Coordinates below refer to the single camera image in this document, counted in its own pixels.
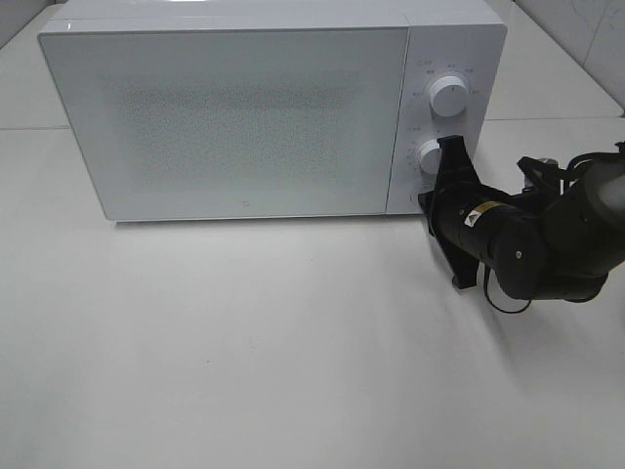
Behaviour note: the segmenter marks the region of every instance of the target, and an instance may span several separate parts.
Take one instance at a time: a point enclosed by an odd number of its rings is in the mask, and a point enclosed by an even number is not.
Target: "cable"
[[[492,302],[492,300],[490,299],[490,295],[488,294],[489,281],[490,281],[490,268],[484,265],[484,282],[483,282],[484,296],[486,297],[486,301],[488,302],[488,304],[492,306],[495,310],[499,311],[500,313],[506,313],[507,315],[517,315],[518,313],[522,313],[523,311],[525,311],[527,308],[529,308],[529,305],[531,305],[531,300],[529,300],[527,304],[523,306],[520,310],[506,311],[506,310],[499,308],[497,305],[495,305]]]

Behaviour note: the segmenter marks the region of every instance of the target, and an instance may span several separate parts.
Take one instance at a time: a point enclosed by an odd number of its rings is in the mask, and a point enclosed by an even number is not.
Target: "microwave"
[[[112,221],[421,213],[477,146],[481,0],[69,0],[38,39]]]

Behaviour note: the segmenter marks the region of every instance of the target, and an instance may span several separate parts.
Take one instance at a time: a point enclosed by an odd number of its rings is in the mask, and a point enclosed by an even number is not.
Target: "timer knob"
[[[436,174],[440,164],[440,146],[436,140],[428,140],[416,151],[416,163],[428,174]]]
[[[467,107],[469,90],[467,83],[457,75],[444,75],[438,78],[428,90],[430,105],[442,117],[459,114]]]

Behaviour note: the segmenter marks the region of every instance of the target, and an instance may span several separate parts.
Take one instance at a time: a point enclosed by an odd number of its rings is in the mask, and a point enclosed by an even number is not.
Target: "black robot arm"
[[[625,144],[566,169],[524,157],[525,189],[486,186],[462,137],[438,139],[435,188],[419,196],[430,233],[458,288],[476,286],[479,262],[516,299],[591,300],[625,260]]]

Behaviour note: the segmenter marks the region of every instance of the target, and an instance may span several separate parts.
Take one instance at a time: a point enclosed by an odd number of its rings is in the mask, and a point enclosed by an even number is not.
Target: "white wall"
[[[52,0],[0,0],[0,47],[44,7],[53,3]]]
[[[625,0],[517,0],[625,107]]]

